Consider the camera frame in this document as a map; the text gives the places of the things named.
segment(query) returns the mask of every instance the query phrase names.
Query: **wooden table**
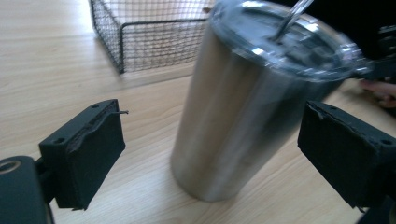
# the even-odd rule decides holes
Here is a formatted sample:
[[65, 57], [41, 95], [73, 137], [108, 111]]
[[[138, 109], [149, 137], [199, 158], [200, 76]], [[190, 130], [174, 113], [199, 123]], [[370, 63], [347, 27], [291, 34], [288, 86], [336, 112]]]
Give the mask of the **wooden table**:
[[[126, 148], [87, 211], [51, 207], [57, 223], [354, 223], [296, 145], [295, 134], [233, 199], [180, 189], [169, 157], [191, 65], [119, 77], [91, 27], [87, 1], [0, 4], [0, 159], [40, 157], [37, 144], [87, 106], [117, 98]], [[326, 102], [396, 136], [396, 120], [349, 80]]]

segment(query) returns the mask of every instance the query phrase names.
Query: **wood grain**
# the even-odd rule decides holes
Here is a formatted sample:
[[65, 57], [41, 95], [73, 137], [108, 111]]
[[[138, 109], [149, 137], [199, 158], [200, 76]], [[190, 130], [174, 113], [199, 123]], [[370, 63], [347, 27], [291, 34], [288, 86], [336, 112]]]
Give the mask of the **wood grain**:
[[[350, 208], [296, 146], [297, 134], [233, 199], [180, 189], [169, 157], [192, 64], [119, 77], [91, 28], [87, 1], [0, 5], [0, 159], [40, 157], [37, 144], [96, 102], [117, 98], [126, 149], [87, 211], [51, 207], [57, 223], [354, 223]], [[396, 120], [355, 80], [326, 101], [396, 136]]]

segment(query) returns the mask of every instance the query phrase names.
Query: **metal straw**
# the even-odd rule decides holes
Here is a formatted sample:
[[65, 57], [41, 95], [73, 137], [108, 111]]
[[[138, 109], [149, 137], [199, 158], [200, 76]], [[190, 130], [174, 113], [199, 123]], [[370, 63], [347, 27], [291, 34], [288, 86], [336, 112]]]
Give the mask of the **metal straw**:
[[273, 40], [279, 42], [280, 38], [286, 33], [294, 21], [311, 5], [314, 0], [300, 0], [290, 10], [288, 16], [280, 23], [279, 29], [274, 35]]

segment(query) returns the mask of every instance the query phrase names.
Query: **tumbler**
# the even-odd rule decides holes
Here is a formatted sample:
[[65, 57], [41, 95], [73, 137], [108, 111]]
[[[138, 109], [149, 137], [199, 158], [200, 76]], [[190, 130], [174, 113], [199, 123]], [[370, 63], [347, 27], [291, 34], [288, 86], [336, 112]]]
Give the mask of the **tumbler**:
[[296, 131], [305, 102], [356, 69], [356, 45], [308, 15], [274, 40], [289, 12], [240, 0], [211, 10], [171, 156], [177, 183], [199, 200], [237, 194]]

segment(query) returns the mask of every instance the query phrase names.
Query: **finger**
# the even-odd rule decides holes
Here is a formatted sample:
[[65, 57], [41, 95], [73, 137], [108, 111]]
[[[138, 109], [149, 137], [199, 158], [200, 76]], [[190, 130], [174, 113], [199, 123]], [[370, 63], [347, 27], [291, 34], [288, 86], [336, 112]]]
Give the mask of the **finger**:
[[389, 98], [388, 94], [379, 91], [373, 91], [373, 96], [378, 100], [385, 100], [386, 98]]
[[394, 108], [396, 107], [396, 100], [391, 100], [391, 101], [379, 101], [379, 105], [385, 108]]
[[379, 91], [396, 96], [396, 85], [386, 82], [361, 80], [360, 86], [367, 91]]

